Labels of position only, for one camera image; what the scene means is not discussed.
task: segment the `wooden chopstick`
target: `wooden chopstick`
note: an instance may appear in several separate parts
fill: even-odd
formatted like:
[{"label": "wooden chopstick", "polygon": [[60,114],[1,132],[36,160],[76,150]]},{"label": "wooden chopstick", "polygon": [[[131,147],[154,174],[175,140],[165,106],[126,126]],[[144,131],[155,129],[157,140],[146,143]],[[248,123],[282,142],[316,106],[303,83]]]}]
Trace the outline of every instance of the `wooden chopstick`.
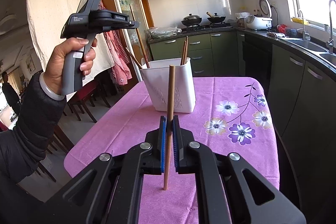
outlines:
[{"label": "wooden chopstick", "polygon": [[188,55],[188,36],[185,37],[185,41],[186,41],[186,44],[185,44],[185,54],[184,54],[184,61],[183,61],[183,64],[186,64],[186,63],[187,63],[187,55]]},{"label": "wooden chopstick", "polygon": [[185,55],[185,48],[186,48],[186,45],[187,45],[187,41],[184,41],[180,66],[184,65],[184,55]]},{"label": "wooden chopstick", "polygon": [[[132,6],[130,5],[129,7],[130,7],[130,10],[131,10],[131,13],[132,13],[133,20],[135,20],[134,13],[133,13],[133,10],[132,10]],[[136,28],[135,30],[136,30],[136,34],[138,35],[138,38],[139,38],[139,42],[140,42],[140,46],[141,46],[141,50],[142,50],[142,55],[145,58],[147,68],[149,69],[150,67],[149,67],[149,63],[148,63],[148,58],[147,58],[147,54],[146,54],[146,51],[145,51],[145,47],[143,46],[143,43],[142,43],[142,39],[141,39],[141,36],[140,36],[139,29]]]},{"label": "wooden chopstick", "polygon": [[167,107],[167,130],[166,130],[166,151],[165,151],[165,170],[163,176],[163,189],[168,189],[168,176],[172,143],[173,116],[174,116],[174,93],[175,93],[175,66],[169,66],[168,83],[168,107]]},{"label": "wooden chopstick", "polygon": [[128,53],[128,55],[133,59],[133,61],[137,64],[137,66],[139,67],[139,69],[142,69],[141,64],[138,62],[138,60],[135,58],[135,56],[133,54],[131,54],[131,52],[129,51],[129,49],[125,48],[125,50]]}]

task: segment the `kitchen faucet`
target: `kitchen faucet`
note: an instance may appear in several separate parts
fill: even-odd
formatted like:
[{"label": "kitchen faucet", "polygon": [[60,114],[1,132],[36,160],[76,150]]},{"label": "kitchen faucet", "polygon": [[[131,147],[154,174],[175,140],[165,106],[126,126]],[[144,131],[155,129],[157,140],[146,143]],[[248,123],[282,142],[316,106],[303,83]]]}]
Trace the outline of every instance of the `kitchen faucet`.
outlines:
[{"label": "kitchen faucet", "polygon": [[329,53],[333,54],[333,50],[334,50],[334,39],[333,39],[333,21],[331,19],[331,3],[335,2],[336,4],[336,0],[329,0],[329,18],[330,18],[330,41],[326,42],[327,47],[329,48]]},{"label": "kitchen faucet", "polygon": [[302,15],[302,25],[303,25],[302,40],[303,40],[303,41],[306,41],[305,20],[304,20],[304,18],[303,18],[303,13],[302,13],[302,10],[301,10],[301,9],[298,10],[298,12],[297,12],[297,17],[299,17],[300,12],[301,12],[301,15]]}]

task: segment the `white curtain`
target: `white curtain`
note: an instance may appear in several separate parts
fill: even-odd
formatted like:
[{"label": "white curtain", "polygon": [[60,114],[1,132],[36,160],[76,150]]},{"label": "white curtain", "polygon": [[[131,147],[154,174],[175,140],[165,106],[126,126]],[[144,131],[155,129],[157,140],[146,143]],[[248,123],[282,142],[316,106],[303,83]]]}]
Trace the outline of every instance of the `white curtain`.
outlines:
[{"label": "white curtain", "polygon": [[[45,70],[54,47],[60,39],[62,28],[70,16],[75,13],[80,0],[26,0],[27,16],[31,38],[35,51]],[[95,48],[96,59],[91,74],[85,77],[83,84],[91,81],[98,73],[114,66],[103,34],[96,36],[98,46]]]},{"label": "white curtain", "polygon": [[12,71],[8,75],[8,83],[14,88],[16,93],[19,95],[20,90],[22,90],[21,80],[20,80],[20,72],[18,69]]}]

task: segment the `device handle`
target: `device handle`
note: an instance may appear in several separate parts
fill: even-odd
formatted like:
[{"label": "device handle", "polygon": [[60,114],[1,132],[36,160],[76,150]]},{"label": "device handle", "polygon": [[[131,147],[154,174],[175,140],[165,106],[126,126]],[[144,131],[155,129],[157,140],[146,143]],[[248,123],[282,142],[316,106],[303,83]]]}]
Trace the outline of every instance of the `device handle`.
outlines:
[{"label": "device handle", "polygon": [[76,92],[83,87],[83,79],[85,79],[85,76],[83,76],[79,67],[84,61],[84,55],[90,50],[96,33],[90,33],[86,37],[83,37],[83,35],[76,37],[86,38],[89,40],[89,43],[80,50],[71,51],[65,56],[62,72],[62,95]]}]

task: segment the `person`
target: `person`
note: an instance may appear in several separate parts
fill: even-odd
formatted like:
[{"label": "person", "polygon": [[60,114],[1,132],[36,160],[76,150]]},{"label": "person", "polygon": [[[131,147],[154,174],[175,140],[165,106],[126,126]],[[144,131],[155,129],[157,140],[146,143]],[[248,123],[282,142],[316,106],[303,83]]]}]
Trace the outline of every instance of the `person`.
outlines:
[{"label": "person", "polygon": [[15,89],[11,86],[11,84],[8,83],[7,72],[4,71],[1,76],[3,80],[2,91],[3,91],[3,94],[5,95],[7,103],[16,113],[16,115],[19,116],[20,109],[21,109],[21,102],[20,102],[19,95],[17,95]]},{"label": "person", "polygon": [[[45,158],[54,127],[67,102],[61,95],[64,58],[87,43],[87,39],[70,38],[54,48],[45,72],[34,75],[29,82],[16,126],[0,132],[1,224],[28,224],[42,204],[16,184],[31,175]],[[95,51],[91,48],[80,65],[83,75],[91,72],[94,59]]]}]

